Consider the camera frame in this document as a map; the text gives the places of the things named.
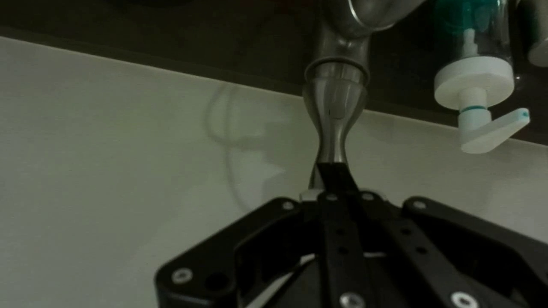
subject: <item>white wall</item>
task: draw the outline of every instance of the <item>white wall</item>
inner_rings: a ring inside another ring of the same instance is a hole
[[[301,97],[0,39],[0,306],[149,308],[154,270],[306,188]],[[358,183],[548,241],[546,147],[464,155],[455,130],[365,112]]]

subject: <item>dark background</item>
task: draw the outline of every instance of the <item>dark background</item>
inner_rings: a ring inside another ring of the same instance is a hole
[[[368,109],[455,124],[433,100],[431,29],[423,5],[373,35]],[[0,0],[0,35],[289,94],[301,92],[315,32],[317,0]],[[514,23],[520,83],[493,114],[531,107],[517,138],[548,143],[548,68],[527,65],[520,32]]]

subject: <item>screw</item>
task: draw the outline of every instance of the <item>screw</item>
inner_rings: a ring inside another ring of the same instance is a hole
[[[329,116],[330,116],[330,118],[341,119],[341,118],[344,118],[344,114],[346,114],[346,109],[344,109],[342,104],[332,104],[332,106],[329,107]]]
[[[454,292],[450,296],[450,301],[455,304],[455,308],[479,308],[479,302],[476,301],[474,296],[467,292]]]
[[[361,296],[358,296],[354,292],[344,292],[341,296],[341,306],[342,308],[365,308],[365,301]]]
[[[426,203],[424,203],[424,201],[416,200],[416,201],[412,201],[412,207],[414,207],[414,208],[418,208],[418,210],[424,210],[424,208],[426,208]]]
[[[335,201],[335,200],[339,200],[339,196],[335,193],[329,193],[327,200]]]
[[[286,201],[286,203],[281,205],[281,208],[284,208],[284,210],[294,210],[294,205],[293,205],[291,201]]]
[[[186,284],[188,280],[192,280],[192,270],[190,268],[178,268],[173,272],[171,280],[174,284]]]
[[[371,195],[371,193],[361,193],[361,198],[366,200],[366,201],[371,201],[371,200],[375,200],[375,195]]]

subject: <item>black metal bracket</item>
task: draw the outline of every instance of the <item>black metal bracket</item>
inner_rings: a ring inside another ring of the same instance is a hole
[[[544,242],[428,198],[399,208],[344,165],[320,169],[325,191],[275,198],[166,263],[159,306],[243,308],[282,275],[265,308],[548,306]]]

